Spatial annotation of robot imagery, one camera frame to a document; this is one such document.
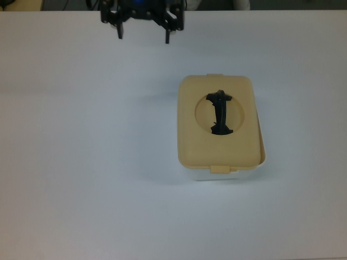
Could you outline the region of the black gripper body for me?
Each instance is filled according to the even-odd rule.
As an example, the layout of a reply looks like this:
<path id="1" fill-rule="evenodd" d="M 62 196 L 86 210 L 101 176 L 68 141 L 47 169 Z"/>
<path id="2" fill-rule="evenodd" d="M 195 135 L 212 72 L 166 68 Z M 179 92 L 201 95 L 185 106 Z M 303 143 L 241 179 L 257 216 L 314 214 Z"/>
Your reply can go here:
<path id="1" fill-rule="evenodd" d="M 118 1 L 118 10 L 110 12 L 110 19 L 126 21 L 129 18 L 138 20 L 160 21 L 173 20 L 173 17 L 167 12 L 166 1 Z"/>

